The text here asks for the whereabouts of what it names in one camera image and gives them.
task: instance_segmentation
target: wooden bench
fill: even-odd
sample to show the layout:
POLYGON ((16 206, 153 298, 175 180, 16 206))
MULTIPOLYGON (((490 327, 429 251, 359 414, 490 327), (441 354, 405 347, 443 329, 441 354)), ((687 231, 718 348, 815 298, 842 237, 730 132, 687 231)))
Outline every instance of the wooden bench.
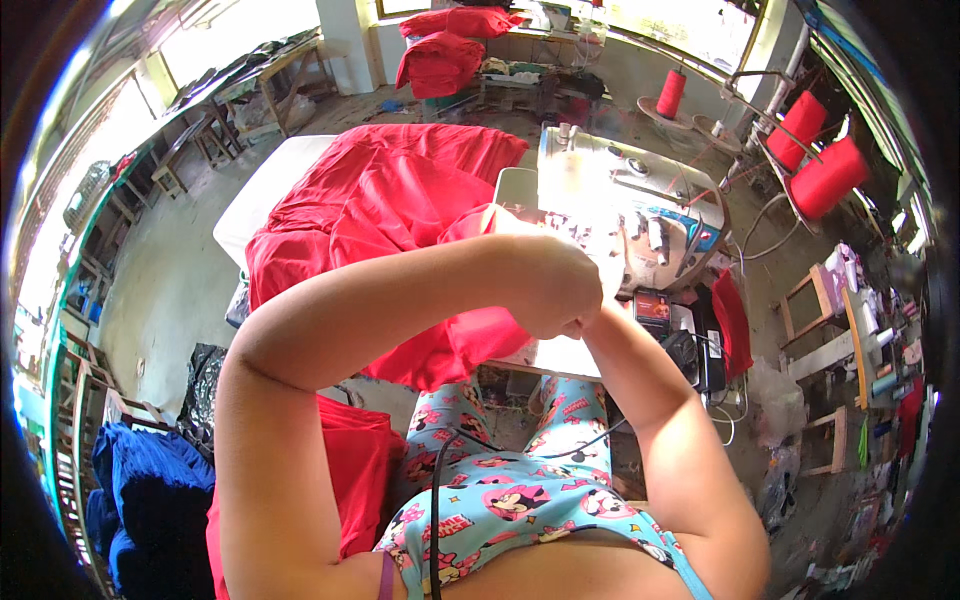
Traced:
POLYGON ((219 152, 222 152, 230 160, 233 160, 236 158, 236 156, 234 156, 229 150, 227 144, 234 144, 234 150, 236 150, 239 154, 239 144, 233 141, 232 136, 228 136, 225 132, 224 136, 227 137, 227 140, 225 141, 223 138, 217 135, 216 132, 214 132, 213 122, 215 120, 216 117, 214 117, 214 115, 204 113, 203 117, 199 121, 183 130, 183 133, 181 133, 176 141, 170 145, 170 149, 165 155, 163 155, 163 158, 160 159, 156 166, 156 170, 151 175, 150 179, 155 181, 160 186, 160 189, 167 194, 167 196, 174 198, 175 193, 179 194, 180 192, 185 193, 187 191, 186 185, 184 185, 183 181, 177 177, 177 173, 174 171, 173 164, 177 158, 177 154, 188 142, 192 141, 197 146, 200 154, 206 159, 206 162, 210 165, 211 169, 216 168, 216 163, 206 147, 207 142, 212 143, 219 152))

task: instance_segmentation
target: white pillar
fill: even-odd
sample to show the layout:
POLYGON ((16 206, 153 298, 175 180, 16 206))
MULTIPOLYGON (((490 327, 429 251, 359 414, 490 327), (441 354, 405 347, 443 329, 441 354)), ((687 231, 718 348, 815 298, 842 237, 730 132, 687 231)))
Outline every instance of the white pillar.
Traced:
POLYGON ((370 0, 316 0, 324 43, 332 56, 330 67, 341 95, 372 92, 381 84, 370 41, 370 0))

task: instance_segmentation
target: pile of red fabric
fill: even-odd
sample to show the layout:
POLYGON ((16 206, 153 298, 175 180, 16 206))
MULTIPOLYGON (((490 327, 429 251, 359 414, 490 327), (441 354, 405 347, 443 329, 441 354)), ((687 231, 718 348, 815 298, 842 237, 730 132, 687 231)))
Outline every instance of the pile of red fabric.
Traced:
POLYGON ((524 16, 500 7, 455 7, 418 12, 400 23, 404 37, 424 37, 446 31, 462 37, 500 37, 523 22, 524 16))
MULTIPOLYGON (((361 410, 317 396, 329 458, 330 480, 340 515, 340 559, 368 552, 390 515, 386 502, 390 474, 406 452, 406 442, 390 428, 390 415, 361 410)), ((220 555, 220 499, 213 490, 207 511, 206 551, 217 600, 229 600, 220 555)))
POLYGON ((727 367, 727 380, 730 381, 754 365, 754 357, 750 354, 750 325, 730 269, 724 269, 713 282, 711 291, 713 314, 723 334, 724 364, 727 367))
MULTIPOLYGON (((512 215, 490 207, 493 185, 528 147, 497 130, 440 124, 339 135, 247 246, 251 310, 337 267, 511 225, 512 215)), ((389 290, 383 299, 388 309, 389 290)), ((484 308, 427 329, 363 372, 433 391, 529 339, 506 309, 484 308)))
POLYGON ((441 98, 460 91, 480 67, 483 44, 437 32, 407 48, 396 71, 396 89, 407 82, 414 98, 441 98))

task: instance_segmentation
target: hand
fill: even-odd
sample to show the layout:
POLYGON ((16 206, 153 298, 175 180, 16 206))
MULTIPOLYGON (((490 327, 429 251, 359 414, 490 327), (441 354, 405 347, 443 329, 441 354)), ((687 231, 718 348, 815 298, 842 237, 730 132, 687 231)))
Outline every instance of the hand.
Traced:
POLYGON ((552 235, 504 235, 506 307, 530 335, 580 339, 600 311, 603 290, 597 266, 572 241, 552 235))

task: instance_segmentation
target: blue fabric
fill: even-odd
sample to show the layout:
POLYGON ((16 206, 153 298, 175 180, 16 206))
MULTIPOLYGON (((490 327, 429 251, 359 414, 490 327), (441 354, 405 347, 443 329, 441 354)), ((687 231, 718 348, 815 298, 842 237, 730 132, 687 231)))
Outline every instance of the blue fabric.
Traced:
MULTIPOLYGON (((374 548, 388 552, 400 569, 409 600, 430 593, 432 476, 440 446, 455 428, 489 442, 480 393, 474 382, 448 384, 421 394, 411 420, 406 463, 397 478, 397 511, 374 548)), ((604 529, 637 551, 672 568, 697 600, 710 598, 677 539, 634 509, 611 485, 609 438, 560 458, 607 430, 601 386, 545 377, 543 416, 522 453, 490 452, 472 440, 450 443, 440 481, 441 586, 520 546, 548 543, 587 529, 604 529)))
POLYGON ((176 433, 108 423, 91 459, 102 489, 87 501, 87 530, 98 532, 117 590, 130 600, 213 598, 206 511, 214 471, 200 452, 176 433))
POLYGON ((107 558, 110 555, 110 541, 120 527, 120 515, 113 504, 113 498, 103 490, 93 490, 86 499, 86 533, 93 541, 97 554, 107 558))

